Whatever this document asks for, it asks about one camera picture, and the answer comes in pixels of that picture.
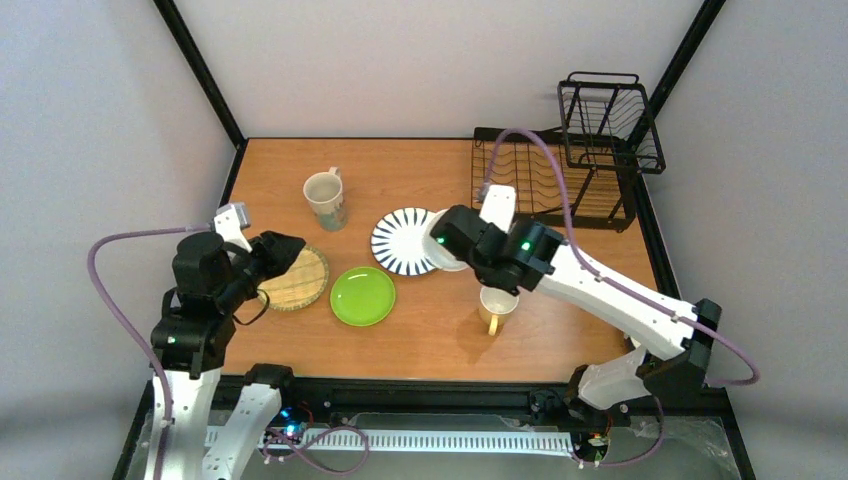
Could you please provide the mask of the woven bamboo tray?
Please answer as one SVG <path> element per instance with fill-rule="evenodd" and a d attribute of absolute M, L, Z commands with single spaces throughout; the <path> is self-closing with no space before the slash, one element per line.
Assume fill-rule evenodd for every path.
<path fill-rule="evenodd" d="M 321 296 L 330 276 L 327 258 L 318 249 L 305 246 L 289 270 L 259 286 L 265 307 L 278 311 L 303 309 Z"/>

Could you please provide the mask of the white bowl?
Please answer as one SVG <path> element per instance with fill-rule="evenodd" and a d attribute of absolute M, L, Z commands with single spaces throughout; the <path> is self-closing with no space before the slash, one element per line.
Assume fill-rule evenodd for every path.
<path fill-rule="evenodd" d="M 458 260 L 453 254 L 446 250 L 437 240 L 431 236 L 437 221 L 447 212 L 442 209 L 436 212 L 428 221 L 422 237 L 422 248 L 426 259 L 437 269 L 445 272 L 459 272 L 467 270 L 469 265 Z"/>

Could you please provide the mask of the green plate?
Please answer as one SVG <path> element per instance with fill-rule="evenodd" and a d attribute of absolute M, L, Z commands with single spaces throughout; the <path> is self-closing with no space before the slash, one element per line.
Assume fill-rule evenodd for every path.
<path fill-rule="evenodd" d="M 355 267 L 336 279 L 329 301 L 331 311 L 342 323 L 369 327 L 390 314 L 396 302 L 396 288 L 382 270 Z"/>

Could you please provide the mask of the black wire dish rack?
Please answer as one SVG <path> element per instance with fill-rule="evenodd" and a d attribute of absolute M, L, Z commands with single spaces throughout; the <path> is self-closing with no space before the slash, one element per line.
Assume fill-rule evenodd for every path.
<path fill-rule="evenodd" d="M 559 162 L 568 198 L 541 147 L 520 134 L 497 146 L 500 129 L 477 127 L 470 205 L 481 208 L 490 181 L 514 188 L 519 217 L 561 226 L 568 207 L 577 228 L 621 233 L 636 218 L 636 181 L 666 169 L 646 89 L 633 73 L 574 71 L 556 94 L 560 123 L 537 134 Z"/>

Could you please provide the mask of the blue striped white plate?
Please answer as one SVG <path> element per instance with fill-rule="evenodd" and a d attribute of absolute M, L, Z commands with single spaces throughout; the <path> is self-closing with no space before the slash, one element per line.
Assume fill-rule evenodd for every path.
<path fill-rule="evenodd" d="M 420 207 L 404 207 L 384 215 L 370 236 L 370 247 L 378 265 L 387 272 L 414 277 L 428 274 L 436 266 L 423 248 L 423 236 L 435 213 Z"/>

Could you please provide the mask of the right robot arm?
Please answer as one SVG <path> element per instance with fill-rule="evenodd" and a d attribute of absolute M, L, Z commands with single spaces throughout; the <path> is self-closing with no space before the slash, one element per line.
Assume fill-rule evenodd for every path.
<path fill-rule="evenodd" d="M 563 233 L 500 211 L 484 218 L 455 205 L 426 227 L 423 244 L 436 265 L 471 268 L 485 287 L 515 299 L 535 291 L 595 315 L 634 339 L 636 348 L 615 360 L 575 370 L 570 381 L 583 404 L 608 410 L 648 395 L 658 396 L 670 370 L 690 364 L 672 389 L 700 390 L 722 313 L 715 302 L 695 304 L 665 296 L 586 255 Z"/>

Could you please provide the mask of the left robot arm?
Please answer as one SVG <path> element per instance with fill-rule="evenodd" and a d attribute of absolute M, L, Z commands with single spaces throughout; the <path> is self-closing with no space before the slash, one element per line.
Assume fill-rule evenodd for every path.
<path fill-rule="evenodd" d="M 286 273 L 305 245 L 302 238 L 272 231 L 239 241 L 204 231 L 178 243 L 172 260 L 176 286 L 164 294 L 162 318 L 151 333 L 157 419 L 146 478 L 225 479 L 244 470 L 293 374 L 288 367 L 253 367 L 243 393 L 248 410 L 231 429 L 235 445 L 225 448 L 221 460 L 205 459 L 202 441 L 236 332 L 235 313 L 258 297 L 261 283 Z"/>

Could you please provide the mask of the tall seashell mug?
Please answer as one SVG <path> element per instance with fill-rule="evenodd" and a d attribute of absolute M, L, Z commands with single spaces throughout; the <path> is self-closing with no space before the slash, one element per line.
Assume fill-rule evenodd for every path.
<path fill-rule="evenodd" d="M 348 215 L 339 167 L 330 167 L 327 171 L 311 175 L 303 184 L 303 194 L 324 230 L 335 232 L 346 226 Z"/>

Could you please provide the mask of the yellow handled white mug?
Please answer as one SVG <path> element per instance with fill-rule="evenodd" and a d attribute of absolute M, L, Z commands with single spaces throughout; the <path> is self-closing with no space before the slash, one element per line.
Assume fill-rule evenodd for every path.
<path fill-rule="evenodd" d="M 482 287 L 479 294 L 478 315 L 488 327 L 488 335 L 495 336 L 519 305 L 519 297 L 493 287 Z"/>

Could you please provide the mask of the black aluminium base frame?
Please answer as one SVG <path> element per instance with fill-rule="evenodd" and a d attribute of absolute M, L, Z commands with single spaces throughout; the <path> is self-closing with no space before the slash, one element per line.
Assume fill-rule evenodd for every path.
<path fill-rule="evenodd" d="M 729 398 L 721 388 L 695 389 L 682 383 L 647 379 L 645 397 L 607 408 L 577 396 L 567 383 L 486 383 L 297 378 L 291 368 L 257 364 L 244 376 L 217 370 L 193 376 L 167 371 L 155 375 L 146 398 L 153 403 L 148 473 L 153 479 L 234 479 L 241 474 L 251 441 L 269 426 L 293 425 L 301 434 L 317 422 L 341 428 L 360 414 L 497 415 L 531 427 L 554 427 L 573 439 L 577 459 L 588 464 L 602 453 L 592 434 L 628 425 L 634 415 L 653 414 L 661 436 L 674 417 L 719 417 L 742 478 L 755 474 Z"/>

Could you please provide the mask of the left black corner post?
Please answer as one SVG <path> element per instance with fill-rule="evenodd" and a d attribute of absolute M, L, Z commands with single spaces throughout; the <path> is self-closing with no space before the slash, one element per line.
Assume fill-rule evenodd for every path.
<path fill-rule="evenodd" d="M 154 0 L 153 3 L 230 142 L 237 150 L 242 149 L 246 145 L 247 139 L 239 128 L 237 120 L 215 81 L 176 2 L 173 0 Z"/>

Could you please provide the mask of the black corner post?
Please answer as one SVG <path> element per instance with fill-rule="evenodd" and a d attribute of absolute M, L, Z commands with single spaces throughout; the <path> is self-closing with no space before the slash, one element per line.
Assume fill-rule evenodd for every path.
<path fill-rule="evenodd" d="M 639 118 L 639 121 L 631 133 L 630 143 L 633 146 L 638 146 L 649 133 L 650 121 L 647 119 L 647 115 L 650 115 L 652 119 L 655 119 L 659 114 L 674 87 L 685 72 L 686 67 L 693 59 L 698 47 L 709 32 L 710 27 L 718 17 L 724 4 L 725 0 L 704 0 L 702 2 L 668 66 L 648 99 L 643 115 Z"/>
<path fill-rule="evenodd" d="M 230 142 L 237 150 L 242 149 L 246 145 L 247 139 L 239 128 L 237 120 L 215 81 L 176 2 L 173 0 L 154 0 L 153 3 Z"/>

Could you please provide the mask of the right black corner post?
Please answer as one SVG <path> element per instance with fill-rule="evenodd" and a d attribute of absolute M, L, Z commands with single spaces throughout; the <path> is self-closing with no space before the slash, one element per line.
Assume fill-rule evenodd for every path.
<path fill-rule="evenodd" d="M 648 99 L 643 115 L 639 118 L 639 121 L 631 133 L 630 143 L 633 146 L 638 146 L 649 133 L 650 121 L 647 119 L 647 115 L 650 115 L 652 119 L 655 119 L 659 114 L 674 87 L 685 72 L 686 67 L 693 59 L 698 47 L 709 32 L 710 27 L 718 17 L 724 4 L 725 0 L 704 0 L 702 2 L 668 66 Z"/>

